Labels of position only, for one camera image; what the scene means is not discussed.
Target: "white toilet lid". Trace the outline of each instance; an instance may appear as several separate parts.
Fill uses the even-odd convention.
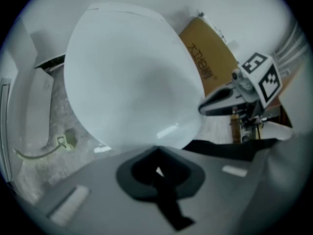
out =
[[[197,68],[176,32],[149,9],[91,5],[71,36],[64,77],[79,121],[112,149],[181,149],[201,127]]]

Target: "cardboard box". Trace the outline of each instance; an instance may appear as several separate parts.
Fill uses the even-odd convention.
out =
[[[179,36],[197,66],[205,96],[231,81],[237,61],[210,26],[195,18]]]

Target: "white sticker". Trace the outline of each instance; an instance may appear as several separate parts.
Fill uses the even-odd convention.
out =
[[[238,176],[238,177],[245,177],[248,173],[248,170],[246,169],[242,169],[242,168],[238,168],[238,167],[234,167],[231,165],[225,165],[222,168],[223,172]]]

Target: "marble floor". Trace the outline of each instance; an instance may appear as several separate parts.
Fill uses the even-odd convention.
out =
[[[35,204],[46,191],[60,180],[88,163],[119,154],[113,150],[95,153],[95,148],[105,145],[99,143],[84,129],[72,111],[65,92],[63,67],[52,71],[50,75],[54,78],[54,85],[50,110],[49,142],[43,149],[29,151],[26,154],[35,156],[50,151],[55,146],[55,135],[62,134],[66,130],[75,132],[78,143],[73,151],[60,150],[45,159],[23,162],[14,184],[18,193],[32,204]],[[232,143],[230,117],[205,117],[203,126],[195,139],[214,143]]]

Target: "white wall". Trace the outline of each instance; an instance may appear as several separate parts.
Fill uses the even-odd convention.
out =
[[[255,51],[271,54],[291,20],[281,0],[32,0],[22,19],[39,53],[36,63],[65,53],[80,16],[91,3],[100,1],[148,7],[163,15],[177,33],[201,10],[228,42],[236,39],[242,53],[240,61]]]

